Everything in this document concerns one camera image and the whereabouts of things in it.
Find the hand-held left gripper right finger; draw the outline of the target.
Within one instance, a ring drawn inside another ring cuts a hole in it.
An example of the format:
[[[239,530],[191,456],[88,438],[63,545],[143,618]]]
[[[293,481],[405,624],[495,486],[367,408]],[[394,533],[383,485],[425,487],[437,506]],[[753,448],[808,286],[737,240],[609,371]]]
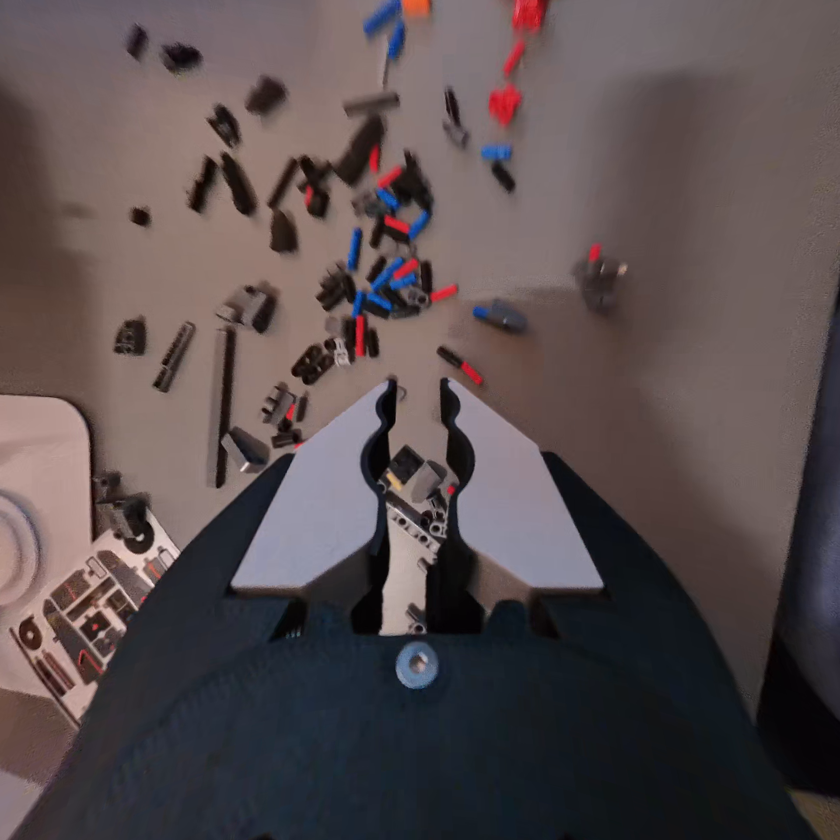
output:
[[[439,384],[456,478],[446,547],[469,592],[600,592],[604,583],[530,437],[453,379]]]

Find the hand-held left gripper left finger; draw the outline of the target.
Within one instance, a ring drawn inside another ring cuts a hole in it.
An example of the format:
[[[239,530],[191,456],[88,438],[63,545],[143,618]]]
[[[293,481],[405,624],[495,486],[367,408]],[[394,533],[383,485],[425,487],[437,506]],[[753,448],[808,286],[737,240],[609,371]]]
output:
[[[393,426],[386,379],[292,456],[230,586],[235,592],[367,592],[384,536],[371,454]]]

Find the pile of small lego pieces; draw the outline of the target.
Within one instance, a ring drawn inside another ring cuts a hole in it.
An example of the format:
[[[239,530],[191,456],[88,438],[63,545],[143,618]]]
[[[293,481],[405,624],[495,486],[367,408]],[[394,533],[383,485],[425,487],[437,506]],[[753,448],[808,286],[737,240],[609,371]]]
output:
[[[148,42],[146,30],[135,25],[127,45],[128,54],[140,60]],[[164,67],[172,74],[178,75],[194,70],[203,61],[203,54],[192,45],[183,43],[172,43],[163,45],[161,48],[161,60]],[[273,77],[260,77],[254,90],[248,95],[246,109],[258,115],[265,115],[276,110],[286,100],[287,89]],[[227,149],[235,150],[241,142],[238,122],[231,111],[223,104],[214,106],[213,115],[208,118],[208,124],[217,134],[219,139],[226,145]],[[303,174],[301,183],[301,194],[304,195],[307,212],[312,217],[321,218],[326,212],[329,204],[329,191],[323,186],[324,178],[329,179],[331,172],[334,172],[347,186],[352,186],[367,172],[373,171],[373,157],[381,151],[382,141],[385,137],[385,123],[382,112],[365,115],[365,122],[353,136],[350,145],[338,163],[327,163],[323,166],[315,165],[306,155],[299,157],[292,156],[280,175],[280,179],[269,196],[268,208],[272,215],[270,219],[270,247],[273,252],[280,255],[293,254],[298,250],[297,229],[291,217],[283,209],[282,201],[294,181],[298,169]],[[237,211],[250,217],[256,212],[256,196],[251,189],[251,184],[246,177],[245,171],[230,153],[221,153],[219,162],[214,158],[205,155],[202,163],[202,170],[195,179],[191,191],[188,194],[187,206],[197,214],[204,212],[207,204],[207,196],[210,193],[217,173],[221,172],[229,188],[232,200]],[[428,213],[419,219],[416,224],[404,224],[395,214],[400,207],[406,206],[415,201],[426,212],[431,207],[432,199],[428,192],[425,180],[420,172],[419,165],[414,158],[406,152],[406,162],[398,165],[393,171],[389,171],[378,181],[376,190],[371,195],[365,194],[354,204],[355,212],[372,214],[375,219],[375,226],[371,238],[371,247],[377,245],[380,235],[391,236],[395,242],[410,245],[420,228],[421,222],[425,224]],[[148,227],[151,223],[151,211],[148,207],[133,207],[130,211],[130,221],[141,227]],[[394,317],[398,314],[417,314],[419,305],[401,304],[392,305],[387,294],[392,291],[394,294],[400,288],[408,288],[412,278],[409,276],[419,266],[417,260],[412,256],[409,260],[410,266],[405,270],[397,269],[396,263],[393,268],[396,270],[395,283],[392,286],[391,280],[376,280],[375,289],[371,293],[357,290],[352,277],[353,272],[358,268],[359,257],[363,239],[363,230],[360,227],[353,229],[353,237],[350,243],[350,251],[346,259],[346,265],[339,262],[335,270],[331,270],[322,281],[317,300],[324,311],[330,311],[343,301],[353,305],[353,315],[346,318],[349,323],[349,332],[343,326],[339,326],[339,340],[350,337],[350,350],[354,350],[359,356],[364,356],[367,349],[371,348],[371,355],[376,355],[378,350],[371,344],[375,337],[371,332],[370,341],[367,328],[365,312],[379,313],[387,318],[393,309]],[[221,487],[226,480],[228,450],[237,454],[238,450],[233,440],[235,430],[229,427],[229,409],[232,394],[233,364],[235,354],[235,327],[244,326],[262,334],[270,325],[273,313],[277,304],[277,296],[268,287],[245,286],[238,290],[239,297],[234,296],[233,302],[225,303],[218,311],[217,316],[232,324],[233,328],[223,327],[217,332],[219,344],[217,350],[220,356],[217,358],[216,384],[212,392],[215,402],[211,409],[211,428],[208,437],[209,461],[208,461],[208,485],[213,488]],[[168,393],[176,373],[180,369],[184,353],[193,339],[196,327],[192,322],[184,321],[179,327],[170,347],[164,354],[160,370],[155,375],[153,388],[160,393]],[[113,352],[116,354],[141,356],[146,348],[146,327],[142,318],[125,320],[116,333]],[[304,384],[314,383],[323,372],[325,372],[338,358],[340,353],[334,349],[335,341],[327,342],[328,348],[324,350],[321,345],[316,345],[313,350],[304,353],[303,361],[296,363],[292,369],[293,375],[299,375],[301,366],[303,369]],[[267,422],[273,424],[278,421],[280,430],[280,446],[284,443],[284,428],[291,424],[287,416],[289,411],[294,414],[295,399],[291,400],[291,409],[284,407],[277,408],[278,404],[272,403],[268,407],[266,415]]]

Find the dark lego subassembly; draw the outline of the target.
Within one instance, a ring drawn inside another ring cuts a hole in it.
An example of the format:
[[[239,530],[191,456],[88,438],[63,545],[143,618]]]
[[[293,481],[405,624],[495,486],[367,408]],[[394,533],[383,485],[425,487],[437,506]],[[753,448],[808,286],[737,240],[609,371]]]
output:
[[[151,548],[154,528],[149,520],[147,501],[141,495],[122,493],[119,472],[96,474],[91,480],[91,492],[94,507],[104,517],[115,539],[135,554]]]

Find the grey panel with red pin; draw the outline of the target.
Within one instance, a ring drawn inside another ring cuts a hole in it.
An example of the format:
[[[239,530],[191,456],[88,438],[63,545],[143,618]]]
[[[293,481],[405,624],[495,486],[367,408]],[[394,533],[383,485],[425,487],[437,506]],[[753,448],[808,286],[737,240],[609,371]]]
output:
[[[587,309],[604,315],[614,308],[618,286],[627,272],[627,262],[606,256],[602,245],[593,243],[573,265],[572,278]]]

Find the sticker sheet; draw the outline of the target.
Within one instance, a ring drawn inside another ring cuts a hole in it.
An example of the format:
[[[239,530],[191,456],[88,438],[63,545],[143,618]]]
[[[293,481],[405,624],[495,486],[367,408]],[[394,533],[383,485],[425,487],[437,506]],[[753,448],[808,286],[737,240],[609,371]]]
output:
[[[80,728],[133,616],[180,550],[151,512],[136,540],[99,537],[10,623],[14,649],[74,728]]]

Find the white booklet stand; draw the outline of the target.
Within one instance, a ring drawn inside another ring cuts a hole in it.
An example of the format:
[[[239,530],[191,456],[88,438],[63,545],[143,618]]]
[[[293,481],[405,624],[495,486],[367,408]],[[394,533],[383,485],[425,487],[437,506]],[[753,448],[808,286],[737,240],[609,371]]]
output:
[[[21,606],[92,541],[91,441],[56,397],[1,397],[1,606]]]

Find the black pin with grey connector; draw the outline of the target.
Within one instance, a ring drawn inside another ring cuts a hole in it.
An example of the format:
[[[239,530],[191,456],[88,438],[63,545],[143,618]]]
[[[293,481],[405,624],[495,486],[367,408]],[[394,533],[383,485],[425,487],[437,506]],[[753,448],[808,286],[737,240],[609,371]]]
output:
[[[444,89],[444,107],[446,112],[443,120],[444,132],[451,144],[464,150],[469,142],[469,132],[461,121],[459,102],[451,86],[446,86]]]

